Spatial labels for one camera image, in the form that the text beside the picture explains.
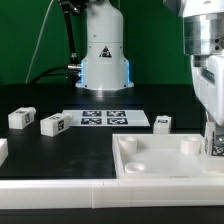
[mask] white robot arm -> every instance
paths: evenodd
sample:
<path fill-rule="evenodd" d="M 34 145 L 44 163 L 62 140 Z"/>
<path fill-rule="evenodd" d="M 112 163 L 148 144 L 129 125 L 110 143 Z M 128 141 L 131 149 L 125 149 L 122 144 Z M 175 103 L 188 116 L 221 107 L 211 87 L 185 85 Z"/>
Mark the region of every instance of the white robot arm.
<path fill-rule="evenodd" d="M 88 52 L 82 61 L 82 78 L 76 84 L 94 96 L 116 96 L 134 84 L 129 61 L 123 55 L 123 16 L 109 0 L 87 4 Z"/>
<path fill-rule="evenodd" d="M 191 56 L 196 96 L 212 122 L 207 122 L 205 151 L 208 169 L 222 171 L 224 159 L 224 1 L 164 0 L 183 17 L 184 53 Z"/>

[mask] black tabletop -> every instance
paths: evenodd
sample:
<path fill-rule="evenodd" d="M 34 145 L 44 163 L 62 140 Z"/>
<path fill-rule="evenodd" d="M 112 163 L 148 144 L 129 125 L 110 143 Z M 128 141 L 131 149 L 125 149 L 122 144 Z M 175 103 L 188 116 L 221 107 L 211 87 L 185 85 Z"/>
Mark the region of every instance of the black tabletop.
<path fill-rule="evenodd" d="M 7 116 L 35 107 L 35 122 L 9 130 Z M 8 138 L 9 156 L 0 179 L 116 178 L 113 133 L 152 133 L 150 128 L 72 127 L 51 138 L 40 135 L 40 120 L 64 109 L 144 110 L 153 126 L 156 116 L 172 117 L 172 133 L 204 134 L 205 111 L 191 85 L 139 85 L 132 95 L 93 98 L 68 85 L 8 85 L 0 90 L 0 138 Z M 0 223 L 214 223 L 222 207 L 159 207 L 66 210 L 2 210 Z"/>

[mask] white cube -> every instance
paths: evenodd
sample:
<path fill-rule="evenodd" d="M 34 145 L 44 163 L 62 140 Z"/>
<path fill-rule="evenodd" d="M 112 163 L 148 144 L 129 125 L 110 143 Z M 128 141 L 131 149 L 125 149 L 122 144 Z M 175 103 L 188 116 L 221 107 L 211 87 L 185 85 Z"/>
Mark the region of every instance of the white cube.
<path fill-rule="evenodd" d="M 26 126 L 34 121 L 36 110 L 33 107 L 24 108 L 14 111 L 8 115 L 9 128 L 11 129 L 24 129 Z"/>
<path fill-rule="evenodd" d="M 158 116 L 154 123 L 153 134 L 166 135 L 170 134 L 171 117 Z"/>
<path fill-rule="evenodd" d="M 41 120 L 41 135 L 54 137 L 55 135 L 69 129 L 71 122 L 72 116 L 70 114 L 54 114 L 51 117 Z"/>

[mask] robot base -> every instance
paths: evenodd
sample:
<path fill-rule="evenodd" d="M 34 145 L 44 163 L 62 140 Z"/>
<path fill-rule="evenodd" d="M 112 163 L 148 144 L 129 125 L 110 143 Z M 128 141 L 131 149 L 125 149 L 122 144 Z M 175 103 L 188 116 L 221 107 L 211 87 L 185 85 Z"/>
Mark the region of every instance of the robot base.
<path fill-rule="evenodd" d="M 83 95 L 87 96 L 93 96 L 93 97 L 119 97 L 119 96 L 126 96 L 131 95 L 134 92 L 134 85 L 130 85 L 130 87 L 127 87 L 125 89 L 119 89 L 119 90 L 91 90 L 86 89 L 83 87 L 77 87 L 77 92 L 81 93 Z"/>

